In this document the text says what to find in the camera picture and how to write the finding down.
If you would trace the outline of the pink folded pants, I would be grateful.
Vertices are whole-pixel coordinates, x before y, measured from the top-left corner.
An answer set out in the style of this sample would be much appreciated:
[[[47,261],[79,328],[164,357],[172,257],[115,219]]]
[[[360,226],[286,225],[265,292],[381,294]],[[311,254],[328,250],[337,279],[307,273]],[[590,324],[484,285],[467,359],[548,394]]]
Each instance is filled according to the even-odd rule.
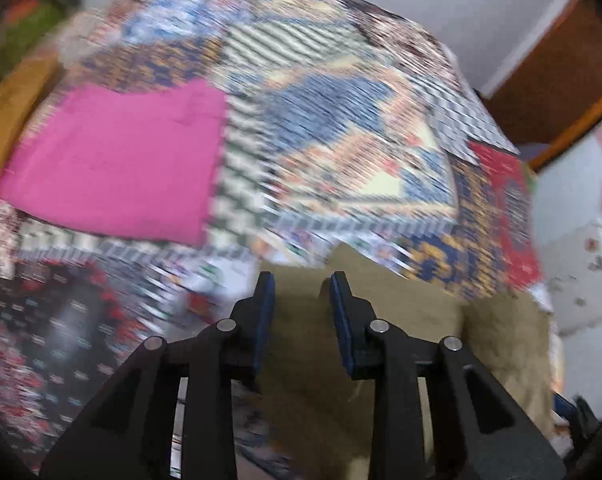
[[[85,84],[14,152],[0,198],[72,230],[197,245],[226,108],[204,79],[149,93]]]

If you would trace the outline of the patchwork patterned bed quilt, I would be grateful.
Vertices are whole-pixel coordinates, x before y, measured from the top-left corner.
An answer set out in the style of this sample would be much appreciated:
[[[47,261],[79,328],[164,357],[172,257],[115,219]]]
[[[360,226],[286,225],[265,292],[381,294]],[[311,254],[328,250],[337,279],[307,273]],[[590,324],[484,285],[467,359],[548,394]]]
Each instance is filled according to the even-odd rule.
[[[29,470],[150,336],[201,332],[261,270],[322,269],[348,246],[458,304],[536,308],[530,175],[456,61],[364,0],[126,2],[115,42],[70,65],[14,152],[66,95],[204,79],[226,96],[197,245],[72,230],[0,198],[0,431]]]

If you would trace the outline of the green storage bag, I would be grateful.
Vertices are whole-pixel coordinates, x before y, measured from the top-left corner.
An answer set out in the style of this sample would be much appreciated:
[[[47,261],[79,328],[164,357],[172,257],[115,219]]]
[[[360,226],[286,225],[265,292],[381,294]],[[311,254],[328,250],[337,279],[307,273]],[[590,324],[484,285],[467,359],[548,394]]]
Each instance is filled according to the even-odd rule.
[[[43,0],[22,18],[0,26],[0,83],[67,15],[58,3]]]

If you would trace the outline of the olive khaki pants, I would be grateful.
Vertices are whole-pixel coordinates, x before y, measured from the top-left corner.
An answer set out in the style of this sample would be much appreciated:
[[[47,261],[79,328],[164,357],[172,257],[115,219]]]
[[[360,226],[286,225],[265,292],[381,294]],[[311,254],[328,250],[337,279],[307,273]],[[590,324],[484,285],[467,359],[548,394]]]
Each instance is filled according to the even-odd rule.
[[[348,246],[274,266],[260,375],[274,445],[304,479],[559,479],[561,458],[461,340],[461,306]]]

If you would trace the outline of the wooden lap desk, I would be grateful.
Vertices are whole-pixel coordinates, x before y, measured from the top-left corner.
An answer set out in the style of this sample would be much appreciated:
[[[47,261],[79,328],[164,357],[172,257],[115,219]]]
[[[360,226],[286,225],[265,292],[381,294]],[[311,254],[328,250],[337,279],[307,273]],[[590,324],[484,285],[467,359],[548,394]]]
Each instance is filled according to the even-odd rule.
[[[24,124],[60,72],[58,54],[51,52],[26,58],[0,83],[0,173]]]

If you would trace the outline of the wooden room door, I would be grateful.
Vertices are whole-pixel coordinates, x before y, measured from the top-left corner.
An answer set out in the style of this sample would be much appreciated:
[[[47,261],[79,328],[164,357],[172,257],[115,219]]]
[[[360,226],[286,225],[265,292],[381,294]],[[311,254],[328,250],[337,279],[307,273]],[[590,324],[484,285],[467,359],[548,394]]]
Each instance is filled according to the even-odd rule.
[[[602,120],[602,11],[569,0],[521,64],[485,102],[519,146],[544,144],[530,161],[540,171]]]

